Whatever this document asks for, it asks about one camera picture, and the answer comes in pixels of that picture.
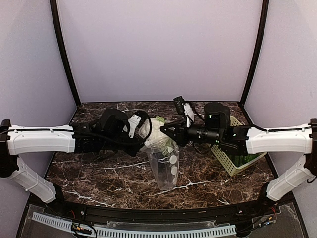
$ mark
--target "marble table surface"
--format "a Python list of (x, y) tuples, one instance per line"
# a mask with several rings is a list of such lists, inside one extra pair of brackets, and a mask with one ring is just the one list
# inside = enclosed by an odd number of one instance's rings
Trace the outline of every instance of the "marble table surface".
[[(203, 113), (205, 103), (195, 102), (198, 112)], [(247, 124), (237, 103), (223, 104)], [(151, 117), (180, 119), (173, 102), (86, 103), (77, 110), (73, 122), (93, 121), (106, 108), (120, 109), (129, 116), (144, 110)], [(128, 209), (190, 209), (251, 201), (257, 198), (260, 187), (273, 179), (265, 158), (230, 177), (212, 152), (200, 155), (192, 146), (180, 148), (179, 172), (177, 187), (160, 191), (144, 152), (133, 158), (118, 152), (104, 160), (96, 160), (92, 153), (58, 152), (46, 179), (61, 186), (67, 201)]]

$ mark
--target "lavender wall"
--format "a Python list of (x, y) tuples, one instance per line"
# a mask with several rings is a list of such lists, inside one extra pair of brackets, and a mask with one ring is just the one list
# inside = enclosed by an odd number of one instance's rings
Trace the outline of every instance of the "lavender wall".
[[(270, 1), (263, 46), (246, 103), (252, 120), (291, 126), (317, 117), (317, 1)], [(281, 174), (299, 159), (271, 153)], [(310, 237), (317, 235), (317, 182), (294, 190)]]
[[(1, 1), (0, 121), (24, 126), (68, 123), (75, 111), (48, 0)], [(51, 153), (23, 154), (43, 175)], [(0, 237), (13, 238), (29, 193), (0, 179)]]
[(262, 1), (58, 1), (83, 102), (240, 100)]

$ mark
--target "plastic basket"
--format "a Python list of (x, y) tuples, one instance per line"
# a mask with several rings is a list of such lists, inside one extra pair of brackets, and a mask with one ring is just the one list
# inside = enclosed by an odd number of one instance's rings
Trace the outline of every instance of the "plastic basket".
[[(234, 116), (230, 116), (230, 124), (231, 124), (231, 126), (242, 125), (237, 120), (237, 118), (235, 118)], [(249, 161), (248, 163), (246, 163), (246, 164), (244, 164), (244, 165), (242, 165), (240, 167), (236, 167), (234, 165), (234, 163), (231, 161), (231, 159), (226, 155), (226, 153), (224, 153), (223, 151), (221, 151), (219, 149), (218, 145), (214, 145), (211, 148), (211, 151), (216, 156), (216, 158), (220, 161), (220, 163), (224, 166), (224, 168), (227, 170), (227, 172), (230, 174), (230, 176), (234, 176), (234, 175), (240, 173), (241, 171), (243, 171), (246, 168), (250, 167), (256, 161), (258, 161), (264, 155), (266, 155), (266, 152), (264, 152), (264, 153), (260, 154), (258, 157), (256, 157), (255, 159)]]

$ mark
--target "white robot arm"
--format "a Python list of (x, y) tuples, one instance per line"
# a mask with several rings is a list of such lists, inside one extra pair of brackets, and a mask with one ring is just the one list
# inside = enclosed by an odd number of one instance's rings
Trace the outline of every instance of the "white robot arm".
[[(183, 112), (182, 97), (174, 99), (177, 112)], [(225, 153), (232, 155), (260, 152), (301, 152), (303, 156), (279, 178), (262, 188), (259, 200), (276, 202), (304, 181), (317, 175), (317, 119), (309, 124), (283, 128), (261, 128), (256, 125), (230, 126), (230, 108), (221, 103), (204, 106), (204, 125), (190, 124), (184, 120), (171, 122), (160, 128), (179, 146), (188, 142), (217, 144)]]
[(123, 150), (135, 156), (144, 139), (135, 135), (135, 129), (149, 119), (138, 111), (130, 118), (115, 109), (105, 110), (93, 123), (74, 123), (72, 126), (23, 127), (3, 120), (0, 126), (0, 177), (8, 178), (39, 197), (44, 203), (63, 199), (58, 185), (40, 177), (18, 156), (28, 152), (60, 151), (66, 153)]
[(249, 154), (264, 151), (303, 153), (303, 156), (299, 158), (296, 164), (269, 183), (266, 190), (269, 199), (278, 201), (301, 183), (315, 176), (305, 167), (306, 156), (311, 156), (312, 154), (312, 134), (311, 126), (308, 124), (285, 128), (269, 128), (266, 131), (255, 127), (249, 129), (248, 140), (246, 140)]

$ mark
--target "white arm segment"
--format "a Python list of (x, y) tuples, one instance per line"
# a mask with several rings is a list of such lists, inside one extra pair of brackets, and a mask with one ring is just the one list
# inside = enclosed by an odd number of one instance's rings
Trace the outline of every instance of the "white arm segment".
[(305, 155), (280, 177), (271, 181), (267, 187), (267, 197), (273, 201), (278, 201), (301, 183), (314, 177), (308, 169), (304, 168), (304, 163)]
[[(312, 129), (304, 129), (305, 127), (309, 127), (309, 125), (303, 124), (300, 126), (278, 128), (302, 128), (301, 130), (278, 132), (266, 132), (252, 127), (247, 134), (249, 137), (246, 141), (248, 153), (291, 151), (309, 154), (312, 152), (313, 145), (313, 141), (309, 137)], [(290, 169), (269, 183), (266, 190), (269, 199), (278, 201), (301, 183), (314, 177), (308, 169), (304, 168), (305, 159), (305, 155), (303, 155)]]
[(184, 111), (185, 111), (184, 114), (186, 116), (186, 127), (189, 128), (192, 121), (195, 121), (194, 112), (192, 110), (192, 107), (189, 105), (189, 103), (184, 104)]
[[(13, 125), (9, 129), (66, 129), (73, 130), (68, 125), (56, 127), (24, 127)], [(9, 132), (8, 148), (10, 155), (18, 155), (27, 152), (61, 151), (66, 153), (74, 152), (75, 139), (73, 132), (64, 131), (13, 131)]]
[[(308, 124), (277, 129), (305, 128)], [(265, 132), (252, 127), (249, 129), (246, 146), (249, 154), (259, 152), (301, 152), (309, 154), (312, 151), (311, 129), (279, 132)]]
[(35, 194), (45, 203), (55, 200), (56, 190), (51, 182), (40, 177), (20, 157), (17, 158), (17, 164), (19, 170), (12, 173), (10, 180), (21, 185), (25, 191)]

